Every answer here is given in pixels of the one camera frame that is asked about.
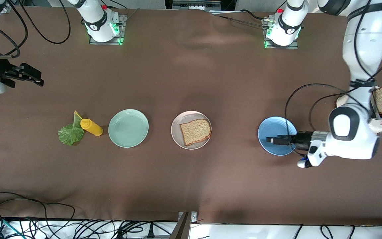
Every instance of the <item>wire bundle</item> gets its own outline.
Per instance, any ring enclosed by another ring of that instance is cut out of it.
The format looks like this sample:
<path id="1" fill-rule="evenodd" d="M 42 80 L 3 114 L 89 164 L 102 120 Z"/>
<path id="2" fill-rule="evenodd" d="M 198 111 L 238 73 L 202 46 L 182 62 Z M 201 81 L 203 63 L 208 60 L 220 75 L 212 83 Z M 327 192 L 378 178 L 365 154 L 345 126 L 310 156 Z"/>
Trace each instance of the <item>wire bundle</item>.
<path id="1" fill-rule="evenodd" d="M 127 233 L 138 233 L 143 231 L 142 228 L 145 224 L 152 224 L 155 227 L 160 228 L 161 230 L 165 231 L 166 233 L 170 234 L 167 230 L 160 227 L 159 225 L 155 224 L 156 222 L 176 222 L 176 221 L 123 221 L 120 225 L 120 227 L 117 228 L 115 222 L 120 222 L 118 220 L 81 220 L 79 222 L 74 221 L 73 217 L 75 215 L 75 208 L 68 204 L 63 203 L 54 203 L 54 202 L 41 202 L 36 199 L 28 198 L 25 196 L 22 196 L 17 193 L 12 192 L 0 192 L 0 194 L 11 194 L 15 195 L 18 198 L 14 199 L 8 199 L 6 201 L 3 201 L 0 203 L 0 206 L 8 203 L 9 201 L 17 201 L 17 200 L 26 200 L 26 201 L 32 201 L 35 203 L 40 204 L 44 208 L 44 219 L 33 219 L 29 217 L 21 217 L 21 218 L 7 218 L 4 219 L 0 214 L 0 238 L 1 239 L 9 239 L 12 237 L 22 237 L 23 239 L 36 239 L 36 235 L 38 232 L 44 234 L 46 239 L 51 239 L 53 237 L 57 239 L 62 239 L 62 237 L 58 236 L 57 233 L 59 233 L 63 228 L 71 227 L 73 225 L 76 225 L 76 228 L 74 230 L 73 239 L 90 239 L 92 236 L 97 236 L 100 239 L 100 235 L 107 234 L 107 233 L 114 233 L 111 239 L 123 239 L 126 237 Z M 52 225 L 48 221 L 48 215 L 47 215 L 47 206 L 49 205 L 60 205 L 64 207 L 69 207 L 72 209 L 72 214 L 69 219 L 67 219 L 67 222 L 63 225 Z M 9 222 L 12 221 L 18 221 L 20 224 L 21 230 L 18 231 L 14 227 L 12 227 Z M 29 222 L 29 228 L 23 228 L 22 222 L 28 221 Z M 39 222 L 44 222 L 44 225 L 39 226 Z M 108 225 L 112 225 L 112 230 L 105 230 L 104 227 Z M 3 235 L 2 231 L 5 227 L 11 228 L 15 233 L 9 234 L 9 235 Z"/>

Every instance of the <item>light green plate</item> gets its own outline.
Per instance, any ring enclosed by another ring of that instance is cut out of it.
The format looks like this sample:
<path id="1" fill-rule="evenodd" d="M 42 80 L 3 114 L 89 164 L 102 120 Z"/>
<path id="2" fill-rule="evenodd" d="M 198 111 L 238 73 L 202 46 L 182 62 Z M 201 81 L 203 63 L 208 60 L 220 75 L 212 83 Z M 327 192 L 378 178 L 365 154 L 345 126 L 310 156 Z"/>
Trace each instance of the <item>light green plate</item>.
<path id="1" fill-rule="evenodd" d="M 111 141 L 119 147 L 131 148 L 144 141 L 148 133 L 148 120 L 134 109 L 122 110 L 114 115 L 109 124 Z"/>

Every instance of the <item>metal bracket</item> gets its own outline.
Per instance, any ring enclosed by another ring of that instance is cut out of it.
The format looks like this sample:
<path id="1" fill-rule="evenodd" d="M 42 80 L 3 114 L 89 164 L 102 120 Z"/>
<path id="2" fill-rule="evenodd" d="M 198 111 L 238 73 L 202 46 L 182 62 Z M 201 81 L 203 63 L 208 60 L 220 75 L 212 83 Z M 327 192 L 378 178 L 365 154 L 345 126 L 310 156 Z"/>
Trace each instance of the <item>metal bracket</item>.
<path id="1" fill-rule="evenodd" d="M 281 46 L 275 44 L 271 39 L 266 37 L 268 34 L 270 34 L 270 31 L 275 24 L 275 15 L 269 15 L 267 19 L 261 20 L 261 22 L 263 26 L 268 27 L 268 29 L 263 28 L 263 41 L 265 43 L 265 48 L 298 49 L 297 40 L 294 40 L 293 43 L 289 46 Z"/>
<path id="2" fill-rule="evenodd" d="M 169 239 L 188 239 L 189 238 L 191 220 L 193 217 L 191 214 L 192 214 L 191 212 L 182 213 L 182 216 L 180 216 L 179 221 L 176 224 L 175 228 L 173 229 L 173 232 L 170 235 Z"/>
<path id="3" fill-rule="evenodd" d="M 183 212 L 179 212 L 179 218 L 178 220 L 181 219 Z M 197 221 L 197 212 L 191 212 L 191 222 L 196 222 Z"/>

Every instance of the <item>yellow mustard bottle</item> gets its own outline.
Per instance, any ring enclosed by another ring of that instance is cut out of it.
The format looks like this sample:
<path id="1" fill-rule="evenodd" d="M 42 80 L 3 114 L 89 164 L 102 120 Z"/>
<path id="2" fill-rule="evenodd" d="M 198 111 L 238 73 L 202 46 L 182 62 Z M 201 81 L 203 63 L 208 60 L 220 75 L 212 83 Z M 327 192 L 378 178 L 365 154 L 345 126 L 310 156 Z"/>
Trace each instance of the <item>yellow mustard bottle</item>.
<path id="1" fill-rule="evenodd" d="M 95 124 L 93 121 L 90 119 L 83 119 L 80 117 L 78 112 L 75 111 L 75 114 L 81 118 L 81 128 L 92 133 L 95 136 L 100 136 L 103 134 L 103 128 L 101 128 L 98 124 Z"/>

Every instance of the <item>mounting plate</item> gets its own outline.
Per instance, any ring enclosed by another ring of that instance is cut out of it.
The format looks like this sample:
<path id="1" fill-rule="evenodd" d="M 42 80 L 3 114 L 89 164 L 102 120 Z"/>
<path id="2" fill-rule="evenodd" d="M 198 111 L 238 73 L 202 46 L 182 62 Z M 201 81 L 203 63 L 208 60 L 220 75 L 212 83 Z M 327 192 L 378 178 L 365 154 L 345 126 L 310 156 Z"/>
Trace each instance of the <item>mounting plate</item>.
<path id="1" fill-rule="evenodd" d="M 179 212 L 178 220 L 181 219 L 183 212 Z M 197 212 L 191 212 L 191 222 L 197 221 Z"/>
<path id="2" fill-rule="evenodd" d="M 267 26 L 268 29 L 266 28 L 263 28 L 263 41 L 265 43 L 265 48 L 279 48 L 279 49 L 298 49 L 298 46 L 297 46 L 297 39 L 295 39 L 293 41 L 293 43 L 289 46 L 281 46 L 281 45 L 277 45 L 275 44 L 271 39 L 267 38 L 266 35 L 268 33 L 270 33 L 270 30 L 272 29 L 272 27 L 274 26 L 275 24 L 275 15 L 269 15 L 269 20 L 268 21 L 263 21 L 261 20 L 262 22 L 262 25 L 263 26 Z"/>
<path id="3" fill-rule="evenodd" d="M 119 34 L 115 35 L 113 39 L 108 42 L 97 42 L 91 36 L 89 36 L 90 45 L 123 45 L 123 40 L 125 38 L 126 31 L 126 20 L 128 19 L 127 14 L 114 14 L 114 23 L 118 22 L 120 25 L 116 26 L 119 29 Z"/>

